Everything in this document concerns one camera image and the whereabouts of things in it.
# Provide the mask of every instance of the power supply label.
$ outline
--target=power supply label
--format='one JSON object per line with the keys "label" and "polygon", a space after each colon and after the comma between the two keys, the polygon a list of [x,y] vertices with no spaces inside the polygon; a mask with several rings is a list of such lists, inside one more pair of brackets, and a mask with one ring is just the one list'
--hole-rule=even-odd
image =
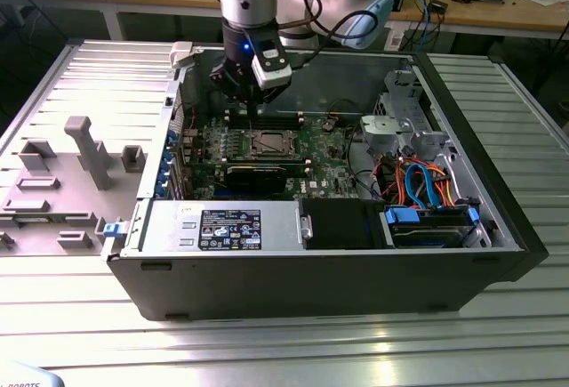
{"label": "power supply label", "polygon": [[203,251],[260,250],[260,211],[202,211],[199,248]]}

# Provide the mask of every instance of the wooden table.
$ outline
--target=wooden table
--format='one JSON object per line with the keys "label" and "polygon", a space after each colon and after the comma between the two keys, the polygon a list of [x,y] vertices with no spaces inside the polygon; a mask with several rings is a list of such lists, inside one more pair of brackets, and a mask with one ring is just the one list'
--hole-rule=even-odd
{"label": "wooden table", "polygon": [[[103,13],[112,39],[123,40],[124,33],[117,18],[119,12],[162,13],[182,16],[220,17],[215,0],[34,0],[44,6],[96,10]],[[474,2],[448,3],[443,31],[496,36],[558,38],[569,19],[566,5],[543,7],[529,0],[506,0],[504,4]],[[25,0],[0,0],[0,4],[25,4]],[[413,0],[405,0],[401,12],[393,12],[387,27],[391,28],[386,49],[397,49],[403,32],[415,28],[421,12]]]}

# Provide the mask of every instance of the blue latch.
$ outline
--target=blue latch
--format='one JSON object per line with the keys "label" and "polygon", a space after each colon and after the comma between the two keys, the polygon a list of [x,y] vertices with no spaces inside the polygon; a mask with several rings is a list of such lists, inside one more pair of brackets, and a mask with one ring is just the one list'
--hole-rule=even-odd
{"label": "blue latch", "polygon": [[128,222],[108,222],[103,228],[105,238],[121,238],[128,232]]}
{"label": "blue latch", "polygon": [[178,134],[175,131],[168,131],[166,133],[166,144],[170,145],[178,140]]}
{"label": "blue latch", "polygon": [[478,211],[475,207],[469,208],[469,217],[470,220],[472,220],[472,222],[474,222],[475,224],[478,224],[478,222],[480,221],[480,215],[478,214]]}
{"label": "blue latch", "polygon": [[170,160],[172,160],[174,158],[174,156],[172,155],[171,152],[169,151],[164,151],[162,153],[162,159],[165,160],[166,162],[169,162]]}
{"label": "blue latch", "polygon": [[419,223],[421,219],[416,209],[411,207],[391,207],[385,213],[388,224],[395,224],[397,222],[404,223]]}

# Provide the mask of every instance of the metal work surface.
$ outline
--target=metal work surface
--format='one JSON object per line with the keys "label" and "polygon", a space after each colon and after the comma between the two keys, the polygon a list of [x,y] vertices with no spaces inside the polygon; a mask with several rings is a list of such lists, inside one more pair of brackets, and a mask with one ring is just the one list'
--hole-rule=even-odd
{"label": "metal work surface", "polygon": [[[51,71],[52,85],[71,58]],[[550,252],[524,278],[489,287],[457,313],[151,322],[99,256],[5,257],[0,356],[52,370],[68,387],[125,380],[148,387],[567,385],[567,146],[552,137],[558,129],[538,106],[511,91],[515,78],[502,66],[485,58],[431,59]],[[132,117],[159,107],[132,104]],[[546,149],[539,159],[517,132],[522,127]]]}

